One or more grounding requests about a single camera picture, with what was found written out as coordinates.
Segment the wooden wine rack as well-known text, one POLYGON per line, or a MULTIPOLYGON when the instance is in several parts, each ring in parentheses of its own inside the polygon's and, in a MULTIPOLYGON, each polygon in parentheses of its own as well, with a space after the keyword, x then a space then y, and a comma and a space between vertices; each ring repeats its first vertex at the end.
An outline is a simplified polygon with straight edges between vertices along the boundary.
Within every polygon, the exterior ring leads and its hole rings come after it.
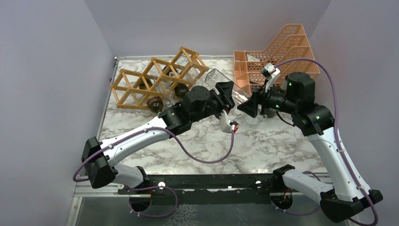
POLYGON ((180 47, 170 61, 152 57, 142 72, 120 69, 110 90, 117 108, 149 110, 153 102, 180 98, 177 91, 191 89, 208 70, 198 52, 180 47))

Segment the tall clear glass bottle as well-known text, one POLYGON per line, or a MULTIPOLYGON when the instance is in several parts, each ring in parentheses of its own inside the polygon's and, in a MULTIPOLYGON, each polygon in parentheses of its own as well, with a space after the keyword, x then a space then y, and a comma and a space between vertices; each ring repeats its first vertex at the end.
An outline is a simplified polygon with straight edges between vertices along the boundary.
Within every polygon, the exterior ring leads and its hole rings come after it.
POLYGON ((152 86, 150 89, 153 88, 153 91, 157 91, 160 93, 160 96, 168 102, 168 104, 175 103, 177 98, 175 97, 174 91, 166 87, 167 84, 165 83, 166 80, 166 74, 163 72, 163 68, 166 65, 156 63, 156 62, 151 62, 148 65, 149 71, 147 73, 148 78, 152 81, 152 86))

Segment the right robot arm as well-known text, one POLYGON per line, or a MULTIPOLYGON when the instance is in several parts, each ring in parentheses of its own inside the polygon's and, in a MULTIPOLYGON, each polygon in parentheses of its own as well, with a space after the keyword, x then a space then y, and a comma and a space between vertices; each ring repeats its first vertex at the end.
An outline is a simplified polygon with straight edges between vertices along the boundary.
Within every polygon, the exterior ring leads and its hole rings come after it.
POLYGON ((355 169, 339 134, 330 110, 315 103, 315 81, 307 73, 286 77, 285 93, 275 88, 255 89, 238 109, 251 117, 259 110, 288 113, 293 125, 311 142, 327 169, 331 184, 311 178, 291 165, 274 170, 272 187, 279 192, 291 188, 317 202, 326 217, 339 223, 382 201, 379 190, 369 187, 355 169))

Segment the green bottle brown label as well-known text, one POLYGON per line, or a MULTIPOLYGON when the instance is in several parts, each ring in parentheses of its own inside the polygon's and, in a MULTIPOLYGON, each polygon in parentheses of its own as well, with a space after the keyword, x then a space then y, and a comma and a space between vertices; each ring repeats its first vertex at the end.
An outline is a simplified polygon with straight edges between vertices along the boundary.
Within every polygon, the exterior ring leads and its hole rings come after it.
MULTIPOLYGON (((149 87, 152 86, 152 81, 150 79, 145 79, 147 82, 147 85, 149 87)), ((144 81, 141 81, 139 84, 140 89, 147 89, 146 84, 144 81)), ((147 100, 147 106, 149 110, 153 113, 159 113, 162 112, 164 108, 164 104, 159 96, 153 96, 147 100)))

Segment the clear bottle silver cap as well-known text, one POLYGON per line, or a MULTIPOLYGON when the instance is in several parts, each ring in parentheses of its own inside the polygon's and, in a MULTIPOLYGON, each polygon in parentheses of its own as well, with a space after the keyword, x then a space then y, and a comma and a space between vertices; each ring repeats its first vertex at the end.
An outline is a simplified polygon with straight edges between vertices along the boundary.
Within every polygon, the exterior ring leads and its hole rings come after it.
POLYGON ((249 115, 244 115, 243 121, 250 127, 257 127, 259 126, 265 119, 264 115, 257 114, 256 117, 251 117, 249 115))

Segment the green bottle navy cream label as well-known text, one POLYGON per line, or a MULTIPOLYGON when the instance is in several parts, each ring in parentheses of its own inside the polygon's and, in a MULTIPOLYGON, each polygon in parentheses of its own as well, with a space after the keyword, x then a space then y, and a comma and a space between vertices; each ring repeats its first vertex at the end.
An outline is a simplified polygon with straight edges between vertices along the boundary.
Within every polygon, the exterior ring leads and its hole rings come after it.
MULTIPOLYGON (((178 69, 175 69, 175 71, 177 73, 180 73, 181 71, 178 69)), ((175 74, 173 73, 172 70, 168 69, 168 71, 165 73, 167 76, 170 77, 175 77, 175 74)), ((167 84, 166 87, 168 87, 170 89, 170 87, 172 86, 173 81, 169 81, 166 80, 165 83, 167 84)), ((176 95, 177 98, 179 99, 183 99, 184 95, 189 92, 188 86, 186 84, 183 83, 178 83, 175 87, 174 87, 174 93, 176 95)))

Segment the green bottle silver neck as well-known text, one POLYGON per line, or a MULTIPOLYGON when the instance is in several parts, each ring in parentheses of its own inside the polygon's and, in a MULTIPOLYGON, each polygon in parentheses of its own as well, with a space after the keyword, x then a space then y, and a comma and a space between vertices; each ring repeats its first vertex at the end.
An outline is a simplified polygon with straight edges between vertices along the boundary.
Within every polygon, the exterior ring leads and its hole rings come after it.
MULTIPOLYGON (((283 88, 281 88, 280 85, 278 85, 278 86, 277 86, 277 85, 274 85, 274 86, 273 86, 273 90, 275 90, 275 91, 277 91, 277 92, 279 92, 279 93, 283 93, 283 94, 286 93, 286 90, 283 89, 283 88)), ((267 117, 267 118, 273 118, 273 117, 276 115, 276 111, 269 109, 269 110, 266 110, 266 111, 265 111, 265 114, 266 114, 266 117, 267 117)))

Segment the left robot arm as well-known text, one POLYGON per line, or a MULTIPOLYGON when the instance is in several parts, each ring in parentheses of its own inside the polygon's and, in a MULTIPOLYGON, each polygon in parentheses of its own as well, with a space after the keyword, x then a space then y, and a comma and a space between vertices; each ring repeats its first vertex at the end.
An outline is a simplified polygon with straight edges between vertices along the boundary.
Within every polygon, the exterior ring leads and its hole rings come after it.
POLYGON ((181 102, 164 109, 144 125, 114 138, 99 141, 91 137, 85 142, 80 169, 84 169, 93 189, 110 183, 122 184, 143 193, 149 179, 142 167, 127 167, 120 162, 147 146, 189 131, 192 124, 215 116, 221 130, 234 135, 238 124, 228 119, 229 111, 235 106, 232 91, 234 82, 217 82, 208 90, 194 86, 184 95, 181 102))

